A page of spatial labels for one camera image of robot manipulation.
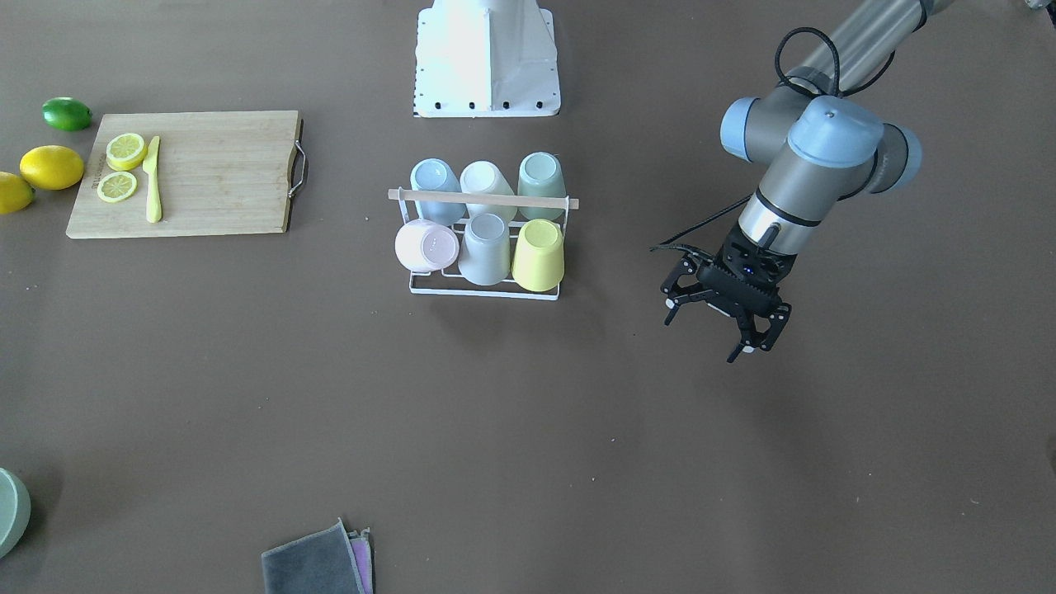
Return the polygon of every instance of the knife handle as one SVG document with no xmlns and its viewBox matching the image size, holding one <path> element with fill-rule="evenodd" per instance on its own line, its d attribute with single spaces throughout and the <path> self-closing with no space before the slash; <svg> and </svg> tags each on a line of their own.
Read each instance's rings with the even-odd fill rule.
<svg viewBox="0 0 1056 594">
<path fill-rule="evenodd" d="M 157 191 L 157 172 L 147 175 L 147 222 L 156 223 L 162 220 L 162 194 Z"/>
</svg>

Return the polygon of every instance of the gray table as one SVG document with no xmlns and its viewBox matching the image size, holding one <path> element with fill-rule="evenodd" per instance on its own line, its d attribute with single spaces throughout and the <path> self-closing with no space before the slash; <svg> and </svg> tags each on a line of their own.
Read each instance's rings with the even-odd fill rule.
<svg viewBox="0 0 1056 594">
<path fill-rule="evenodd" d="M 856 2 L 545 1 L 564 108 L 513 122 L 411 117 L 427 5 L 0 2 L 0 169 L 87 154 L 40 122 L 65 94 L 301 110 L 312 159 L 281 236 L 73 241 L 73 189 L 0 218 L 0 466 L 35 498 L 0 591 L 261 591 L 338 516 L 380 593 L 1052 590 L 1043 15 L 962 0 L 900 49 L 856 99 L 923 170 L 835 208 L 776 350 L 729 366 L 730 320 L 663 328 L 646 247 L 755 187 L 723 111 Z M 534 150 L 583 201 L 561 299 L 410 295 L 385 189 Z"/>
</svg>

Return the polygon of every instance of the mint green bowl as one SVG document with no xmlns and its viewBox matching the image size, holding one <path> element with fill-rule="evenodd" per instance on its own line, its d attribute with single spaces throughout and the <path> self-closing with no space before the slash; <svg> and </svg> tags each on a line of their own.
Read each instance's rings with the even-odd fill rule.
<svg viewBox="0 0 1056 594">
<path fill-rule="evenodd" d="M 0 557 L 22 538 L 30 523 L 30 491 L 18 477 L 0 468 Z"/>
</svg>

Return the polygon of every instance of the cutting board handle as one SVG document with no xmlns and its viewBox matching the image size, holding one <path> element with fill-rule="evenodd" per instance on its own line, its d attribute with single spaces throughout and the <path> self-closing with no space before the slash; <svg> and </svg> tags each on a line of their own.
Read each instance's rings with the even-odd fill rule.
<svg viewBox="0 0 1056 594">
<path fill-rule="evenodd" d="M 304 181 L 308 179 L 308 155 L 305 154 L 304 149 L 301 148 L 300 140 L 294 141 L 294 148 L 297 149 L 297 152 L 300 153 L 301 155 L 301 178 L 297 181 L 296 184 L 290 186 L 289 191 L 286 192 L 286 198 L 290 200 L 294 200 L 294 197 L 297 196 L 297 191 L 301 189 L 301 186 L 304 185 Z M 297 156 L 294 156 L 294 161 L 295 161 L 294 165 L 296 166 Z M 290 168 L 289 177 L 290 177 L 290 182 L 293 182 L 294 178 L 293 168 Z"/>
</svg>

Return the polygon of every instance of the blue joint cap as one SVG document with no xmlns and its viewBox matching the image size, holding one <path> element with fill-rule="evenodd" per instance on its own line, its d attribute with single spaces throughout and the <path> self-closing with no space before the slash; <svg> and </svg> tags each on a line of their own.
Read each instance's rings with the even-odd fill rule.
<svg viewBox="0 0 1056 594">
<path fill-rule="evenodd" d="M 921 170 L 921 162 L 924 160 L 924 147 L 921 146 L 920 138 L 913 131 L 908 128 L 903 128 L 901 126 L 894 126 L 902 132 L 902 135 L 906 138 L 906 168 L 902 171 L 902 177 L 899 178 L 898 182 L 894 182 L 888 190 L 893 190 L 894 188 L 901 188 L 902 186 L 913 181 L 917 177 L 917 172 Z"/>
<path fill-rule="evenodd" d="M 748 126 L 748 112 L 752 111 L 752 104 L 756 100 L 757 97 L 741 97 L 734 101 L 722 116 L 722 126 L 719 128 L 722 148 L 749 163 L 752 160 L 748 157 L 748 149 L 744 147 L 744 127 Z"/>
<path fill-rule="evenodd" d="M 856 167 L 872 157 L 884 123 L 847 99 L 823 95 L 810 101 L 789 130 L 789 147 L 803 159 L 829 167 Z"/>
</svg>

